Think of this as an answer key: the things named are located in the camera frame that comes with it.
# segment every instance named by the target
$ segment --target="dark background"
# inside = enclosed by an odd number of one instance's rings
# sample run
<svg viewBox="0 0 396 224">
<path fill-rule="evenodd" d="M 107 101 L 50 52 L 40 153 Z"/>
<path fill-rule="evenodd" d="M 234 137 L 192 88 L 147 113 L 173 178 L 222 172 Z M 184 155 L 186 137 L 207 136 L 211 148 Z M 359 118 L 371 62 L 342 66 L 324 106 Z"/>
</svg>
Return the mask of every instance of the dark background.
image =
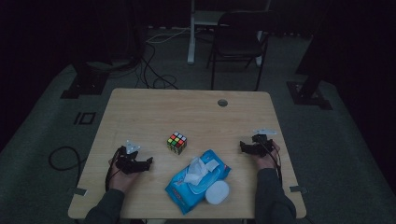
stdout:
<svg viewBox="0 0 396 224">
<path fill-rule="evenodd" d="M 196 4 L 197 9 L 227 10 L 258 8 L 264 2 Z M 296 73 L 336 86 L 395 191 L 395 3 L 279 0 L 270 9 L 281 14 L 286 35 L 313 36 Z M 189 13 L 186 0 L 2 1 L 0 149 L 72 59 L 111 63 L 113 58 L 136 57 L 141 41 L 134 36 L 141 27 L 187 27 Z"/>
</svg>

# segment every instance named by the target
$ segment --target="black chair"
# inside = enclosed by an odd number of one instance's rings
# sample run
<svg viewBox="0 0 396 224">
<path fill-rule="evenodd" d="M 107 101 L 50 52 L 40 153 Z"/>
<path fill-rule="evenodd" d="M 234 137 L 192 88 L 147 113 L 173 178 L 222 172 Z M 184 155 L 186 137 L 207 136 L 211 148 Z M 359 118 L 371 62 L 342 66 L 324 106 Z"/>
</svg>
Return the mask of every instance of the black chair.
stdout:
<svg viewBox="0 0 396 224">
<path fill-rule="evenodd" d="M 278 14 L 274 11 L 230 11 L 224 13 L 215 27 L 212 50 L 206 68 L 212 62 L 213 90 L 216 62 L 247 62 L 262 56 L 260 71 L 256 82 L 256 91 L 262 78 L 268 37 L 276 33 Z"/>
</svg>

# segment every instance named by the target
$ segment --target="sleeve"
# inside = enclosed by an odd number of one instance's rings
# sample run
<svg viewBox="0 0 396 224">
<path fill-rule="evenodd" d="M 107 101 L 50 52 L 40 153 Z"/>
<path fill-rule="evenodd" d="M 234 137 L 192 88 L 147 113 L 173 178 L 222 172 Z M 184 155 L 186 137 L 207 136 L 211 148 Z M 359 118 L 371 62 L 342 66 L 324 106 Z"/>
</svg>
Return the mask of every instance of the sleeve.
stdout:
<svg viewBox="0 0 396 224">
<path fill-rule="evenodd" d="M 110 189 L 105 193 L 102 200 L 90 210 L 85 217 L 84 224 L 116 223 L 120 216 L 124 193 L 117 189 Z"/>
<path fill-rule="evenodd" d="M 276 169 L 262 169 L 257 173 L 255 219 L 257 224 L 295 223 L 296 209 L 285 195 Z"/>
</svg>

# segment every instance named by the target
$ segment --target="hand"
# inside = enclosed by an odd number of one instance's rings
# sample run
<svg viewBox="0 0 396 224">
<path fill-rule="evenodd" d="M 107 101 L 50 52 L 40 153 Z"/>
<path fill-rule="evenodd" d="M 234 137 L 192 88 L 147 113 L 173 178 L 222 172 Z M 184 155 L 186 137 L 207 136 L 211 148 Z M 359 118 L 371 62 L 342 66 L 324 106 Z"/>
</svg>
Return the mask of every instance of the hand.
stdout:
<svg viewBox="0 0 396 224">
<path fill-rule="evenodd" d="M 280 150 L 280 147 L 274 141 L 273 141 L 273 146 L 274 146 L 275 150 L 273 150 L 271 152 L 271 155 L 276 159 L 276 162 L 277 162 L 277 153 Z M 264 168 L 271 168 L 271 169 L 276 168 L 276 163 L 271 158 L 271 156 L 268 154 L 265 155 L 264 157 L 260 157 L 259 155 L 251 155 L 251 157 L 256 162 L 257 168 L 259 170 L 264 169 Z"/>
<path fill-rule="evenodd" d="M 123 171 L 117 168 L 116 163 L 113 163 L 111 169 L 111 179 L 108 183 L 109 189 L 118 189 L 123 193 L 127 193 L 131 188 L 132 184 L 135 182 L 140 173 L 132 173 L 126 175 Z"/>
</svg>

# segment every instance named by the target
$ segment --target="desk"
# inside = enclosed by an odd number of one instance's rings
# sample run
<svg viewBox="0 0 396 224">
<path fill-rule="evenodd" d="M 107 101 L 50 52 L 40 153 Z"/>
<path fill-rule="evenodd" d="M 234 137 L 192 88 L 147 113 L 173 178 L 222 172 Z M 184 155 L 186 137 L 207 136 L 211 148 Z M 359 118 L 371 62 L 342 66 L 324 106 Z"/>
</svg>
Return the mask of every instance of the desk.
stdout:
<svg viewBox="0 0 396 224">
<path fill-rule="evenodd" d="M 268 10 L 271 5 L 271 0 L 265 2 L 264 10 Z M 191 0 L 191 14 L 190 14 L 190 44 L 189 53 L 187 55 L 187 64 L 194 64 L 195 60 L 195 24 L 216 26 L 218 20 L 224 12 L 221 11 L 201 11 L 195 10 L 195 0 Z M 261 57 L 256 59 L 256 64 L 260 66 Z"/>
<path fill-rule="evenodd" d="M 227 100 L 228 105 L 219 106 L 220 99 Z M 253 130 L 263 127 L 277 131 L 271 138 L 281 147 L 286 195 L 296 205 L 297 217 L 304 217 L 301 193 L 289 190 L 289 186 L 298 183 L 268 93 L 134 89 L 112 92 L 78 183 L 87 193 L 73 197 L 69 216 L 84 218 L 101 200 L 107 161 L 129 139 L 141 146 L 138 161 L 152 156 L 154 162 L 126 196 L 122 218 L 253 218 L 257 171 L 250 156 L 240 152 L 239 141 L 251 143 Z M 166 146 L 174 131 L 188 139 L 180 155 Z M 219 205 L 203 201 L 183 216 L 164 189 L 193 157 L 210 148 L 232 168 L 225 179 L 230 185 L 230 195 Z"/>
</svg>

